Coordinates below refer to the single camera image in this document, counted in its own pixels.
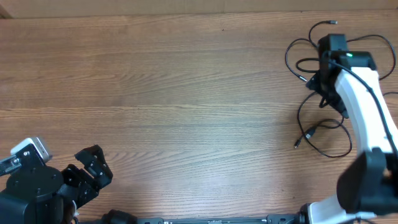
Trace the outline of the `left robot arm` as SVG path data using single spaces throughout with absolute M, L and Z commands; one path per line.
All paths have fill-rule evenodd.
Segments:
M 30 143 L 1 160 L 1 175 L 8 176 L 1 191 L 1 223 L 78 223 L 77 210 L 111 183 L 113 173 L 98 145 L 81 150 L 75 159 L 82 169 L 70 164 L 58 170 Z

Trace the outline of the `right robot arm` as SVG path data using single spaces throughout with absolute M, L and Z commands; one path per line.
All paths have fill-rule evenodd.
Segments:
M 350 119 L 357 158 L 340 175 L 336 193 L 303 207 L 306 223 L 348 223 L 397 213 L 397 127 L 369 52 L 350 51 L 343 34 L 318 41 L 319 69 L 307 87 Z

